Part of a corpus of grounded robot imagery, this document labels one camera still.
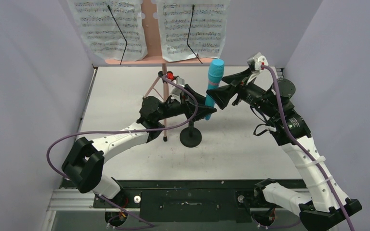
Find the turquoise toy microphone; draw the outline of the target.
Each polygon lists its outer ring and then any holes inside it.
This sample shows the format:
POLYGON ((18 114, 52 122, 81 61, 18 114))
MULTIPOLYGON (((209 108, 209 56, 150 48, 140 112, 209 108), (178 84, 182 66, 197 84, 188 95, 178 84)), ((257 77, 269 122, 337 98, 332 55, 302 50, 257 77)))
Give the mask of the turquoise toy microphone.
MULTIPOLYGON (((219 87, 221 79, 224 75, 225 63, 222 59, 213 59, 210 63, 209 70, 208 70, 208 90, 216 89, 219 87)), ((211 96, 207 95, 205 100, 205 105, 214 107, 215 102, 211 98, 211 96)), ((209 120, 211 114, 205 117, 205 120, 209 120)))

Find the black microphone stand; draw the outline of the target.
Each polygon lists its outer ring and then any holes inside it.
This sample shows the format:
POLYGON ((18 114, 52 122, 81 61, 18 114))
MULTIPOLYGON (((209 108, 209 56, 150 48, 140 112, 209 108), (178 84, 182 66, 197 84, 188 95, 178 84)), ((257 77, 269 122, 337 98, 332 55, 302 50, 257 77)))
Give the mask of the black microphone stand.
POLYGON ((180 142, 183 146, 188 148, 197 147, 202 141, 201 132, 194 127, 194 121, 188 123, 188 127, 183 129, 180 133, 180 142))

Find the white sheet music paper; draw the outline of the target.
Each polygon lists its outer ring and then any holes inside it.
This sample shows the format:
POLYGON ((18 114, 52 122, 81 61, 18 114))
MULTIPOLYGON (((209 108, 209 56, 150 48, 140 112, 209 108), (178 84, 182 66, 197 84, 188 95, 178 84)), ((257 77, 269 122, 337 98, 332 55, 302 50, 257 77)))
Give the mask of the white sheet music paper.
POLYGON ((229 0, 158 0, 162 57, 168 62, 219 58, 226 38, 229 0))
POLYGON ((69 0, 83 43, 107 60, 138 61, 148 53, 140 0, 69 0))

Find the pink perforated music stand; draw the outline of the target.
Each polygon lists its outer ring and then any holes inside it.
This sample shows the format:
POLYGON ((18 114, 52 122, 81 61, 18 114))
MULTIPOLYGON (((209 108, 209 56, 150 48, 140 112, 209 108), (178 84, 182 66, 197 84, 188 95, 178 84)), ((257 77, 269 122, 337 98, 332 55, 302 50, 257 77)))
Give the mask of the pink perforated music stand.
POLYGON ((118 59, 105 59, 107 64, 158 64, 164 74, 167 73, 167 64, 196 64, 210 63, 212 58, 193 58, 182 61, 169 62, 163 59, 158 25, 157 5, 155 0, 144 0, 141 11, 145 15, 142 20, 147 55, 142 60, 123 61, 118 59))

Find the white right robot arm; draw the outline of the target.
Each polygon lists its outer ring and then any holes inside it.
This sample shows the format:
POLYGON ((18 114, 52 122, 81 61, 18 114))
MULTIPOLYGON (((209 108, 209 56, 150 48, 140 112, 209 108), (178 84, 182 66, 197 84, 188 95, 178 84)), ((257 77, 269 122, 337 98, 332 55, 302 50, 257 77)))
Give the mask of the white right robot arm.
POLYGON ((207 90, 215 103, 224 109, 229 103, 246 102, 252 110, 267 117, 270 134, 288 155, 302 177, 309 195, 266 179, 254 187, 253 200, 258 206, 282 207, 299 217, 309 231, 327 231, 342 221, 354 229, 350 217, 362 209, 338 185, 315 146, 311 131, 290 101, 295 85, 272 72, 273 84, 264 90, 254 83, 256 72, 246 70, 223 77, 223 86, 207 90))

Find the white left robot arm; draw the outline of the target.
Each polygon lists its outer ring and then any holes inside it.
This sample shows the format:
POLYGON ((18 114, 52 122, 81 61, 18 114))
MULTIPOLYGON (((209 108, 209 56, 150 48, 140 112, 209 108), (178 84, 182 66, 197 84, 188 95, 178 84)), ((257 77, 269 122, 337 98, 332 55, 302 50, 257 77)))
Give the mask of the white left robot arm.
POLYGON ((164 128, 161 124, 164 119, 185 115, 192 121, 198 121, 217 111, 204 103, 205 97, 188 85, 179 91, 177 99, 169 96, 162 102, 154 96, 147 96, 143 98, 139 119, 120 130, 119 134, 94 140, 78 138, 61 169, 80 193, 92 191, 101 194, 112 207, 119 207, 125 195, 120 185, 103 173, 104 164, 119 153, 156 139, 164 128))

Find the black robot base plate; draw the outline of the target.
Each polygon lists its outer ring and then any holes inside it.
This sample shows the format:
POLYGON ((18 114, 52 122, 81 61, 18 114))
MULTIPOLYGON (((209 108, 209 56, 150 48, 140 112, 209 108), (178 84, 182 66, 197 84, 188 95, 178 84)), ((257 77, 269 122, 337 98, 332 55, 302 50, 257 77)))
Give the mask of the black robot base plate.
POLYGON ((146 221, 249 223, 254 213, 274 205, 254 199, 259 180, 120 180, 122 192, 113 202, 146 221))

